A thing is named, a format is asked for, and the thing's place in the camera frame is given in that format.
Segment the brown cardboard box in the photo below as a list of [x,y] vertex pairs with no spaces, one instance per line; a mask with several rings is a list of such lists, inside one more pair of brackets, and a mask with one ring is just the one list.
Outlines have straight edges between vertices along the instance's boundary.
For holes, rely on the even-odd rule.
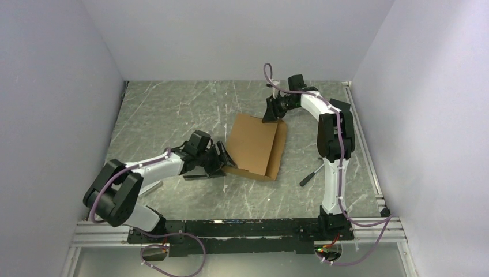
[[236,166],[224,172],[256,181],[275,181],[287,139],[283,120],[263,123],[262,119],[239,113],[227,138],[226,150]]

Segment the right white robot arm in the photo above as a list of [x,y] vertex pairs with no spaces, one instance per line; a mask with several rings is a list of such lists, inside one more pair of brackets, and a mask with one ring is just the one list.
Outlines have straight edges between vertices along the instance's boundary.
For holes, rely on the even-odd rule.
[[266,78],[272,94],[266,98],[263,123],[277,122],[287,111],[302,108],[317,120],[317,151],[324,163],[324,197],[318,217],[318,233],[332,239],[340,230],[348,229],[344,215],[345,175],[355,150],[355,132],[350,104],[336,99],[326,100],[315,87],[308,87],[302,75],[288,79],[289,89],[282,90],[278,81]]

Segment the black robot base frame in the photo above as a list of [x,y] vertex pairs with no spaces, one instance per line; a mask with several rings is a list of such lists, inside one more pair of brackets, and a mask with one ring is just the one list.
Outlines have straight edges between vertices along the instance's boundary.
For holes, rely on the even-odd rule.
[[335,217],[167,220],[147,236],[132,227],[129,244],[169,244],[170,257],[201,254],[294,252],[312,254],[321,242],[352,241],[349,221]]

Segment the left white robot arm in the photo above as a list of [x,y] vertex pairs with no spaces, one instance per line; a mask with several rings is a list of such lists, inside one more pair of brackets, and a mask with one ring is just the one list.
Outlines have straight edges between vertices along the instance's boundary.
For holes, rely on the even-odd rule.
[[168,177],[210,179],[225,175],[224,168],[237,164],[222,141],[213,141],[195,130],[177,147],[167,147],[155,157],[123,163],[109,160],[83,197],[93,223],[132,227],[150,242],[161,241],[167,233],[166,218],[153,208],[138,203],[140,192]]

